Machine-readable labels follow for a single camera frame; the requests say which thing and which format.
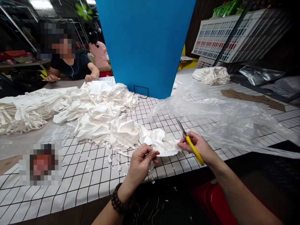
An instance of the red chair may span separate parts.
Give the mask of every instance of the red chair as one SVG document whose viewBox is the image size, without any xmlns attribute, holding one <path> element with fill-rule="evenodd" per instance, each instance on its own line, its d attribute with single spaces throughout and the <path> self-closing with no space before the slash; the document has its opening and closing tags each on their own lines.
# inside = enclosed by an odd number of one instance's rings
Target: red chair
<svg viewBox="0 0 300 225">
<path fill-rule="evenodd" d="M 218 183 L 212 184 L 207 182 L 202 186 L 196 187 L 191 191 L 191 197 L 205 212 L 212 224 L 237 224 Z"/>
</svg>

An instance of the hand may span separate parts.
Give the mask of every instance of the hand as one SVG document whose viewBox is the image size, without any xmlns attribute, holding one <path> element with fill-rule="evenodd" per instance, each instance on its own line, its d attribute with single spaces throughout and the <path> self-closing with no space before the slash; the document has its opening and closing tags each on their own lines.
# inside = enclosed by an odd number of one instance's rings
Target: hand
<svg viewBox="0 0 300 225">
<path fill-rule="evenodd" d="M 53 75 L 53 74 L 48 74 L 48 76 L 43 81 L 54 82 L 54 81 L 57 81 L 57 80 L 60 80 L 60 78 Z"/>
<path fill-rule="evenodd" d="M 97 78 L 99 77 L 99 74 L 92 72 L 91 75 L 86 75 L 85 76 L 85 82 L 92 82 L 94 80 L 97 80 Z"/>
<path fill-rule="evenodd" d="M 189 131 L 187 133 L 187 136 L 190 137 L 193 145 L 198 150 L 205 164 L 209 166 L 215 161 L 221 159 L 203 137 L 199 136 L 198 134 L 192 131 Z M 187 144 L 185 137 L 183 137 L 177 145 L 189 153 L 194 153 L 192 147 L 189 144 Z"/>
<path fill-rule="evenodd" d="M 159 152 L 153 150 L 153 148 L 147 144 L 142 144 L 132 154 L 130 168 L 126 177 L 126 179 L 132 183 L 132 188 L 136 189 L 145 180 L 149 172 L 151 161 L 158 163 L 156 155 L 159 155 Z"/>
</svg>

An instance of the brown cardboard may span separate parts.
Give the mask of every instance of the brown cardboard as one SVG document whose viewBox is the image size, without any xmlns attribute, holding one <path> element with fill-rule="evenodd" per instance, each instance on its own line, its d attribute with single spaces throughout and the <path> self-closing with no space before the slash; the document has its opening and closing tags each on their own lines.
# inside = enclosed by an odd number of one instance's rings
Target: brown cardboard
<svg viewBox="0 0 300 225">
<path fill-rule="evenodd" d="M 254 96 L 254 95 L 247 95 L 241 92 L 237 92 L 233 89 L 228 90 L 221 90 L 222 95 L 229 97 L 229 98 L 236 98 L 244 101 L 251 101 L 251 102 L 258 102 L 269 105 L 270 108 L 280 110 L 285 112 L 285 107 L 282 103 L 276 102 L 272 99 L 267 98 L 264 95 L 261 96 Z"/>
</svg>

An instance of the scissors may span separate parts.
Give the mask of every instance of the scissors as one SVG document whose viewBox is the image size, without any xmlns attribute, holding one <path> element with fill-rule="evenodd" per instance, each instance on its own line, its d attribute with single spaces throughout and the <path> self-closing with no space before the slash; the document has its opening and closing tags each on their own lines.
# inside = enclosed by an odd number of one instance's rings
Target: scissors
<svg viewBox="0 0 300 225">
<path fill-rule="evenodd" d="M 191 139 L 189 136 L 187 136 L 187 133 L 185 132 L 184 128 L 182 127 L 181 123 L 178 121 L 178 119 L 176 118 L 177 120 L 177 123 L 179 124 L 180 126 L 180 129 L 182 130 L 182 134 L 185 136 L 185 139 L 187 140 L 187 143 L 192 147 L 195 155 L 196 155 L 196 159 L 197 161 L 201 164 L 201 166 L 204 166 L 204 161 L 201 157 L 201 155 L 199 154 L 199 152 L 197 151 L 197 149 L 195 148 L 195 146 L 193 145 Z"/>
</svg>

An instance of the ceiling light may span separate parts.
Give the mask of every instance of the ceiling light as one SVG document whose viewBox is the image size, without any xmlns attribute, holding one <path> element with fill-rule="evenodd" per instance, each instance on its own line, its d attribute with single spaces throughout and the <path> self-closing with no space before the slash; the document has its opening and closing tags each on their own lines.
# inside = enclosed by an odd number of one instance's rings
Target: ceiling light
<svg viewBox="0 0 300 225">
<path fill-rule="evenodd" d="M 96 5 L 95 0 L 87 0 L 87 3 L 88 3 L 89 5 Z"/>
<path fill-rule="evenodd" d="M 49 0 L 30 0 L 30 3 L 36 10 L 53 9 L 53 6 Z"/>
</svg>

